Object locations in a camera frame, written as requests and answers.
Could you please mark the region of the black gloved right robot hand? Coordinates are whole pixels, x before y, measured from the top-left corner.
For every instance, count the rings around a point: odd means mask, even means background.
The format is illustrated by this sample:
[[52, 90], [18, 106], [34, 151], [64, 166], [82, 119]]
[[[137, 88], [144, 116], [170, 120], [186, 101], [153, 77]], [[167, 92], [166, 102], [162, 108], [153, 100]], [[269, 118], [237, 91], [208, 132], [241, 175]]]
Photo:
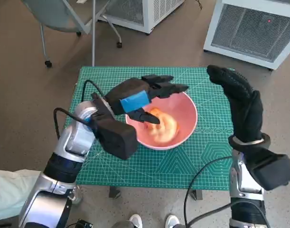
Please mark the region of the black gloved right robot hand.
[[238, 144], [261, 142], [263, 105], [260, 92], [234, 70], [209, 65], [206, 71], [210, 81], [223, 88], [229, 101], [234, 140]]

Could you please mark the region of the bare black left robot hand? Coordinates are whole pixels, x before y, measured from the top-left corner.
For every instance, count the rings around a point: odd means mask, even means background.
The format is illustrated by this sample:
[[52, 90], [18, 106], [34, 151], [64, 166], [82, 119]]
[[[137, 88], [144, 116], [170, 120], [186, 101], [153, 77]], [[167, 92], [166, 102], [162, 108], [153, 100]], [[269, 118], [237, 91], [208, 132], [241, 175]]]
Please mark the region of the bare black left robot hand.
[[155, 97], [165, 99], [189, 88], [185, 84], [171, 83], [173, 78], [169, 75], [132, 77], [110, 90], [105, 99], [115, 115], [127, 114], [130, 119], [138, 122], [159, 124], [160, 120], [146, 112], [143, 107], [150, 104]]

